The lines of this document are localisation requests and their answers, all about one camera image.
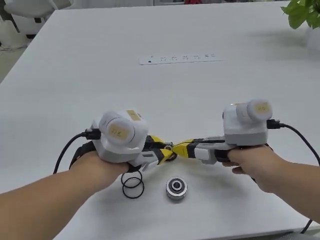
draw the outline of hand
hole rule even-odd
[[[91,151],[80,157],[70,171],[80,178],[86,178],[96,193],[109,187],[128,168],[127,163],[106,162],[100,159],[96,151]]]
[[[283,167],[288,163],[268,146],[233,149],[228,157],[231,162],[223,163],[225,167],[235,167],[232,169],[234,174],[249,175],[267,193],[272,192],[273,179],[281,174]]]

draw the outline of ball bearing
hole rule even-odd
[[[170,178],[165,185],[166,194],[173,200],[183,199],[188,190],[186,181],[179,176]]]

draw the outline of power outlet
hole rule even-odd
[[[140,65],[182,64],[222,61],[213,53],[146,56],[139,59]]]

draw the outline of power strip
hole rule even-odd
[[[199,63],[199,62],[216,62],[222,61],[215,54],[183,54],[183,55],[162,55],[146,56],[139,59],[140,65],[155,64],[182,64],[182,63]]]

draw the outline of gray floor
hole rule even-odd
[[[0,83],[15,65],[24,51],[25,49],[18,49],[15,51],[0,51]]]

